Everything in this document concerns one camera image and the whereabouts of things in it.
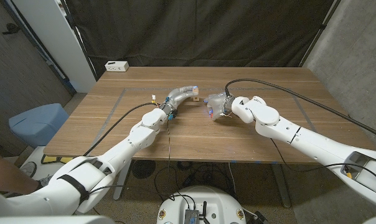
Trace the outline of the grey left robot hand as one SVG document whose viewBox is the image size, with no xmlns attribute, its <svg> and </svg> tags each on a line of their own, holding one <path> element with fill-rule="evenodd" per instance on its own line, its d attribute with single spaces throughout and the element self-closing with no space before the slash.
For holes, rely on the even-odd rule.
<svg viewBox="0 0 376 224">
<path fill-rule="evenodd" d="M 198 94 L 198 86 L 183 86 L 181 88 L 176 88 L 168 94 L 165 102 L 163 102 L 159 108 L 166 114 L 170 114 L 172 111 L 176 110 L 184 100 L 192 96 L 197 96 Z"/>
</svg>

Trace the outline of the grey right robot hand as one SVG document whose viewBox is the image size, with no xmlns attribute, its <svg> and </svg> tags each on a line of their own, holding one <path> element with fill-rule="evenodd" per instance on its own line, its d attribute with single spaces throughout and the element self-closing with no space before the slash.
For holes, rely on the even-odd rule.
<svg viewBox="0 0 376 224">
<path fill-rule="evenodd" d="M 226 93 L 213 94 L 205 98 L 204 103 L 207 104 L 212 120 L 215 121 L 222 116 L 229 116 L 232 113 L 234 99 L 233 95 L 227 96 Z"/>
</svg>

